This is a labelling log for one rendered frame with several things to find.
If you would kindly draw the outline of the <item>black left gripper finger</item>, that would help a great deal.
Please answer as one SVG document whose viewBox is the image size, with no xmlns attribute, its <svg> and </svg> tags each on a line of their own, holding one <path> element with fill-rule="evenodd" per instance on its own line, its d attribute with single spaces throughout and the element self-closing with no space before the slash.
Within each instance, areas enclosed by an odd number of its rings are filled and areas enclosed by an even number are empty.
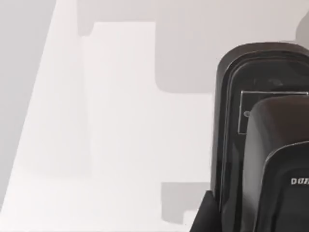
<svg viewBox="0 0 309 232">
<path fill-rule="evenodd" d="M 218 204 L 211 190 L 207 190 L 189 232 L 220 232 Z"/>
</svg>

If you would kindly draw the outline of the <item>black stapler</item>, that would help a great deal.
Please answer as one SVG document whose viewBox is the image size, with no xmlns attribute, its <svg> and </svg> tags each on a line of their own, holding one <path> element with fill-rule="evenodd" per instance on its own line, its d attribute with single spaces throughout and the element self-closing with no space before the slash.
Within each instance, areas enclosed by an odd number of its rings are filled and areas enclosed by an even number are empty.
<svg viewBox="0 0 309 232">
<path fill-rule="evenodd" d="M 247 43 L 216 71 L 211 232 L 309 232 L 309 50 Z"/>
</svg>

